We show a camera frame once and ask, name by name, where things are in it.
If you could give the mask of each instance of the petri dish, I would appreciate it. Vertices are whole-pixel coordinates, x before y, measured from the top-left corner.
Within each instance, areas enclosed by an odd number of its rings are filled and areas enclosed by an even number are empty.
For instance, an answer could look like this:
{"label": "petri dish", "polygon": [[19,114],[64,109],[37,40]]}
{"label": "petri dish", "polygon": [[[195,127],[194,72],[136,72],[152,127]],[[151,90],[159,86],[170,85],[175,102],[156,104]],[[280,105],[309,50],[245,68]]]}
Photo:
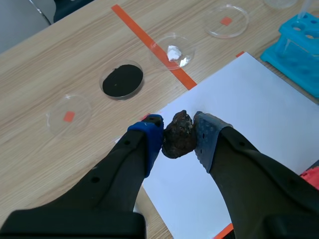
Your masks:
{"label": "petri dish", "polygon": [[264,0],[265,4],[276,9],[284,9],[291,7],[297,3],[298,0]]}
{"label": "petri dish", "polygon": [[205,31],[214,37],[223,39],[239,36],[247,29],[248,24],[248,13],[230,4],[210,10],[204,17]]}
{"label": "petri dish", "polygon": [[[170,49],[172,48],[176,49],[180,56],[169,60]],[[157,67],[176,70],[190,63],[194,58],[195,47],[186,37],[180,36],[177,33],[168,33],[156,40],[155,44],[151,45],[151,51],[151,61]]]}
{"label": "petri dish", "polygon": [[65,95],[46,114],[47,127],[57,136],[72,136],[82,131],[91,119],[91,106],[80,95]]}
{"label": "petri dish", "polygon": [[106,70],[100,79],[100,88],[113,100],[127,100],[136,95],[144,84],[142,67],[125,60]]}

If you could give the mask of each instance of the test tube rack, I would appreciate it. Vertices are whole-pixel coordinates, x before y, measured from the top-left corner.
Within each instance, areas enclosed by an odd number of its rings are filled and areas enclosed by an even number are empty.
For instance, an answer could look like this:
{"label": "test tube rack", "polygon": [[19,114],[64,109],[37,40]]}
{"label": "test tube rack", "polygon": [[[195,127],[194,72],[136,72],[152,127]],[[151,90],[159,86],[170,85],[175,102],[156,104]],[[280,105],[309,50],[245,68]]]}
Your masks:
{"label": "test tube rack", "polygon": [[281,37],[261,56],[315,98],[319,98],[319,18],[306,13],[280,28]]}

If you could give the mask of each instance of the white sheet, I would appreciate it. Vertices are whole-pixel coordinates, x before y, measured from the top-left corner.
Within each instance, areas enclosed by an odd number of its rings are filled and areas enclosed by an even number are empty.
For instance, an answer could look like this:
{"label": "white sheet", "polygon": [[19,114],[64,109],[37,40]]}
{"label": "white sheet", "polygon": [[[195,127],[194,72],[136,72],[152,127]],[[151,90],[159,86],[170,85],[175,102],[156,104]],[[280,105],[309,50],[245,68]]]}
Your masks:
{"label": "white sheet", "polygon": [[[241,132],[259,151],[300,174],[319,159],[319,106],[248,53],[161,111],[209,112]],[[159,154],[144,188],[175,239],[211,239],[231,223],[224,200],[195,153]]]}

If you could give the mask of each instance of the blue gripper pad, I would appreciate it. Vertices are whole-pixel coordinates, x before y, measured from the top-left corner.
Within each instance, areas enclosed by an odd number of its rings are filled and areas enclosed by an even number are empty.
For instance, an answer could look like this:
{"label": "blue gripper pad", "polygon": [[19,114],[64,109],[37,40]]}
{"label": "blue gripper pad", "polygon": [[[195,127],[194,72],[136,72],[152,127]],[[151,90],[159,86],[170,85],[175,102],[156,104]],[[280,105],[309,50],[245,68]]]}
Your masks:
{"label": "blue gripper pad", "polygon": [[227,126],[232,127],[232,125],[211,114],[198,111],[194,116],[194,126],[197,137],[195,154],[206,172],[209,173],[219,132]]}
{"label": "blue gripper pad", "polygon": [[265,50],[261,59],[319,98],[319,18],[309,13],[302,19],[295,16],[279,32],[280,39]]}
{"label": "blue gripper pad", "polygon": [[146,165],[146,178],[150,175],[154,162],[160,152],[164,140],[164,121],[160,115],[148,115],[147,119],[159,119],[160,124],[157,125],[153,122],[137,122],[128,128],[129,130],[139,130],[147,136],[147,165]]}

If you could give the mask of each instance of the rock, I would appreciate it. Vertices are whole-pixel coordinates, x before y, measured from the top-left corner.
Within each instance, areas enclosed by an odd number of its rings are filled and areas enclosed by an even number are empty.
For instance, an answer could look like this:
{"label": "rock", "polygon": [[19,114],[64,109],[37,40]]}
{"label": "rock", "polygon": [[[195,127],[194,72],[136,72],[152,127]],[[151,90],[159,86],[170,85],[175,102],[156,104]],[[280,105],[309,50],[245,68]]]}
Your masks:
{"label": "rock", "polygon": [[164,130],[163,154],[178,158],[196,148],[196,133],[192,120],[185,110],[174,115],[173,121]]}

